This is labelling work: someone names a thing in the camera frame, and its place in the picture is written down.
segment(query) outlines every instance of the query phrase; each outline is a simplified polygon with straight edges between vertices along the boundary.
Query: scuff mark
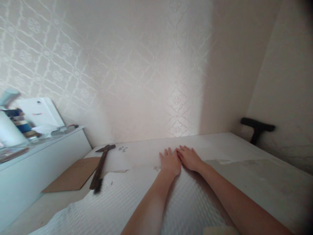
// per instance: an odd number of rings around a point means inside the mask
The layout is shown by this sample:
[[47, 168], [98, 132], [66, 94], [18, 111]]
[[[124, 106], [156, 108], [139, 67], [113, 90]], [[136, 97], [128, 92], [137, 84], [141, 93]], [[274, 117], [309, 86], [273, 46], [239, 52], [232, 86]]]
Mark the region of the scuff mark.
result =
[[276, 159], [276, 158], [274, 158], [274, 159], [268, 159], [270, 162], [273, 162], [273, 163], [275, 163], [276, 165], [278, 165], [278, 166], [282, 166], [282, 167], [286, 167], [286, 163], [283, 161], [283, 160], [280, 160], [280, 159]]
[[112, 173], [125, 173], [128, 172], [129, 170], [119, 170], [119, 171], [111, 171]]
[[160, 166], [155, 166], [153, 169], [156, 170], [156, 172], [159, 172], [159, 170], [161, 169], [161, 167], [160, 167]]
[[217, 161], [221, 165], [228, 165], [230, 163], [242, 162], [242, 161], [232, 161], [232, 160], [215, 160], [215, 161]]

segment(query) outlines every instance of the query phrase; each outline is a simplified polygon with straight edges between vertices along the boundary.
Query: wallpaper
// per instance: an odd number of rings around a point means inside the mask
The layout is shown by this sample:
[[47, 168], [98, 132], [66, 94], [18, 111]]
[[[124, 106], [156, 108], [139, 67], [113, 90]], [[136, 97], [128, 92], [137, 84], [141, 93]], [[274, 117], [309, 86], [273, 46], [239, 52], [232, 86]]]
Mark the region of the wallpaper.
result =
[[[276, 125], [260, 148], [313, 174], [313, 54], [311, 17], [283, 1], [247, 116]], [[243, 129], [245, 137], [249, 128]]]
[[0, 92], [50, 97], [96, 146], [240, 133], [281, 1], [0, 4]]

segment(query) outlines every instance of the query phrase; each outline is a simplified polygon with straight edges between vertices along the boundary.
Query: white tabletop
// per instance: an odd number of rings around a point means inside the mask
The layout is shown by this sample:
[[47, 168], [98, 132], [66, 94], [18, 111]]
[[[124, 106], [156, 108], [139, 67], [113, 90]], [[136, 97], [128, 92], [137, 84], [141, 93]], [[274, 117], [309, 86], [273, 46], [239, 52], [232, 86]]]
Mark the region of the white tabletop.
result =
[[[104, 171], [160, 166], [158, 153], [179, 145], [193, 147], [203, 160], [285, 226], [300, 231], [309, 212], [313, 177], [232, 133], [116, 144], [108, 152]], [[104, 146], [94, 148], [86, 157], [100, 157], [101, 153], [95, 151]], [[44, 194], [1, 235], [28, 234], [44, 226], [56, 212], [83, 199], [91, 180], [92, 176], [78, 191]]]
[[[203, 160], [218, 160], [221, 164], [257, 159], [277, 161], [272, 155], [228, 132], [116, 144], [107, 155], [104, 171], [160, 166], [159, 152], [168, 147], [174, 150], [179, 145], [193, 147]], [[86, 157], [101, 157], [102, 153], [95, 151], [104, 146], [97, 146]]]

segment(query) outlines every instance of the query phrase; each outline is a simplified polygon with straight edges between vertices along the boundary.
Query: right hand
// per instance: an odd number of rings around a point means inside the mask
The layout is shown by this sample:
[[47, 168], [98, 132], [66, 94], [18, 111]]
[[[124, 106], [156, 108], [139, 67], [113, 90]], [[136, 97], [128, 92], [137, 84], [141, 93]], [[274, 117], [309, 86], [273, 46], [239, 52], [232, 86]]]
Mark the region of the right hand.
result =
[[160, 159], [161, 159], [161, 171], [168, 171], [173, 174], [173, 176], [177, 176], [181, 169], [182, 169], [182, 163], [178, 159], [177, 151], [174, 150], [172, 153], [171, 148], [168, 150], [164, 150], [164, 156], [162, 153], [160, 153]]
[[192, 171], [199, 172], [201, 166], [204, 164], [204, 162], [201, 160], [201, 158], [198, 156], [196, 151], [192, 148], [188, 148], [186, 146], [179, 146], [180, 149], [176, 148], [177, 154], [179, 159], [182, 161], [182, 163]]

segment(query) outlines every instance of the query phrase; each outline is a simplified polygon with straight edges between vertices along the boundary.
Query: left hand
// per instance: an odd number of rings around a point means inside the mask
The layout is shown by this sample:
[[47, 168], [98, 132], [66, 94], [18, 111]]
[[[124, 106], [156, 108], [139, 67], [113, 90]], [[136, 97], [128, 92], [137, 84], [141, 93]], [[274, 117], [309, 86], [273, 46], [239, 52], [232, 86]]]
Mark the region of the left hand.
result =
[[177, 156], [177, 150], [172, 153], [171, 148], [164, 150], [164, 156], [160, 153], [161, 159], [161, 170], [168, 171], [175, 176], [177, 176], [181, 169], [182, 163]]

